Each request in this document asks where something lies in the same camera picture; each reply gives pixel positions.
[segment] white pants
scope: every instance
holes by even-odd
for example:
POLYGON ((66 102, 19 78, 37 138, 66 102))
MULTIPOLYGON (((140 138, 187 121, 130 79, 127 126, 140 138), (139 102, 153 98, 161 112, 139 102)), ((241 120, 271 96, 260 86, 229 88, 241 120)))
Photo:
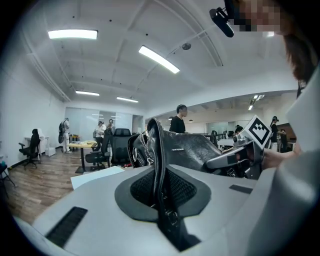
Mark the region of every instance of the white pants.
POLYGON ((278 144, 277 144, 276 142, 271 142, 271 141, 270 141, 270 143, 271 143, 270 149, 271 149, 272 151, 277 151, 277 149, 278 149, 278 144))
POLYGON ((64 134, 62 146, 63 146, 63 152, 69 152, 70 148, 67 146, 70 143, 69 133, 64 134))

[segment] fluorescent light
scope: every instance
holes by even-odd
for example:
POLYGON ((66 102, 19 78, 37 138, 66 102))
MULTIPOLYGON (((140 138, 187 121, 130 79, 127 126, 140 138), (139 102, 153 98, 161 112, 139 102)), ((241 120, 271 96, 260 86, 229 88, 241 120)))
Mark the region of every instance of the fluorescent light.
POLYGON ((121 101, 127 101, 127 102, 134 102, 134 103, 138 103, 139 101, 134 100, 134 99, 130 99, 130 98, 121 98, 121 97, 116 97, 117 100, 121 100, 121 101))
POLYGON ((79 90, 76 90, 75 92, 76 92, 77 94, 86 94, 86 95, 100 96, 99 93, 95 93, 95 92, 87 92, 87 91, 79 91, 79 90))
POLYGON ((167 61, 165 58, 161 57, 159 54, 155 53, 153 50, 148 49, 144 45, 140 48, 139 53, 149 57, 150 59, 154 60, 155 62, 158 62, 168 70, 170 70, 172 73, 176 74, 180 70, 171 64, 169 61, 167 61))
POLYGON ((49 31, 50 39, 57 38, 86 38, 86 39, 97 39, 97 30, 85 30, 85 29, 64 29, 49 31))

